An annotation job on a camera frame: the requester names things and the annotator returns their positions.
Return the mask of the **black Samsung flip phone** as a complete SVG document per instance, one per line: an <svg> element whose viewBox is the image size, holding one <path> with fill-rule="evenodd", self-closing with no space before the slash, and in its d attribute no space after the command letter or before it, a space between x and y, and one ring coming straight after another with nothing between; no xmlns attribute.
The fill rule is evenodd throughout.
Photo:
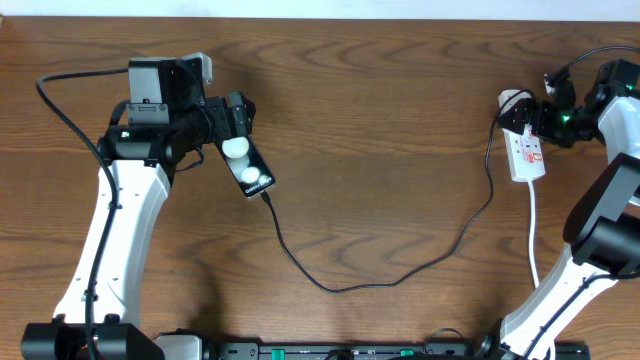
<svg viewBox="0 0 640 360"><path fill-rule="evenodd" d="M276 184L276 177L250 136L216 144L223 160L246 198L253 198Z"/></svg>

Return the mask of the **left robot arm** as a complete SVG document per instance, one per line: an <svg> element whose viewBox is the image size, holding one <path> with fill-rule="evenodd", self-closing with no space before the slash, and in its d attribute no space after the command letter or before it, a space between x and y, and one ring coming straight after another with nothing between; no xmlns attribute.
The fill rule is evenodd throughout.
<svg viewBox="0 0 640 360"><path fill-rule="evenodd" d="M204 337L176 330L156 339L139 327L140 287L152 233L183 158L212 144L246 197L275 178L251 139L256 109L243 94L207 97L211 59L137 57L130 96L88 147L99 192L74 277L47 323L27 325L26 359L212 359Z"/></svg>

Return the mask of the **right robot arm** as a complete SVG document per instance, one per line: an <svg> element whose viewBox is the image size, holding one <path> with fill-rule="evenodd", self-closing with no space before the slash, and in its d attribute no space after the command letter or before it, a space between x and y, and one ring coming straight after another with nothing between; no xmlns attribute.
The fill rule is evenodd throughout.
<svg viewBox="0 0 640 360"><path fill-rule="evenodd" d="M603 64L583 105L570 72L545 78L550 98L505 91L496 124L570 148L597 139L608 165L570 212L560 258L529 298L499 324L478 355L486 359L543 359L579 312L620 280L639 276L639 220L626 213L639 203L639 67L623 60Z"/></svg>

